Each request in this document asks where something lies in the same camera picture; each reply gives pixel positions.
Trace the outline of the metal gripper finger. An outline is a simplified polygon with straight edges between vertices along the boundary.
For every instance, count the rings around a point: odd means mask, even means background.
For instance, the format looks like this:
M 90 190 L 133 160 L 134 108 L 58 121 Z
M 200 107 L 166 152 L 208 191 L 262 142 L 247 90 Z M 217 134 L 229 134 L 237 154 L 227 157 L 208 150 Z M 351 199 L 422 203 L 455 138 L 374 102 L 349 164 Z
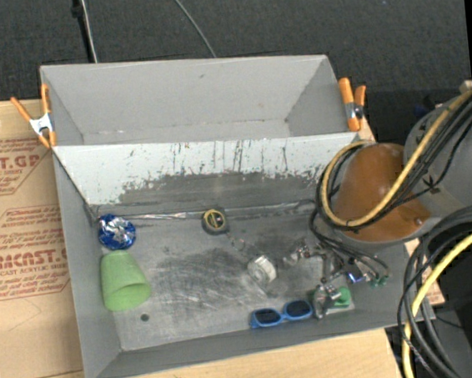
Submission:
M 329 285 L 326 288 L 324 285 L 318 285 L 313 293 L 314 316 L 323 319 L 331 310 L 337 310 L 341 296 L 338 287 Z
M 287 255 L 284 256 L 284 265 L 296 265 L 300 261 L 304 260 L 321 260 L 323 258 L 322 254 L 315 252 L 311 249 L 303 248 L 290 251 Z

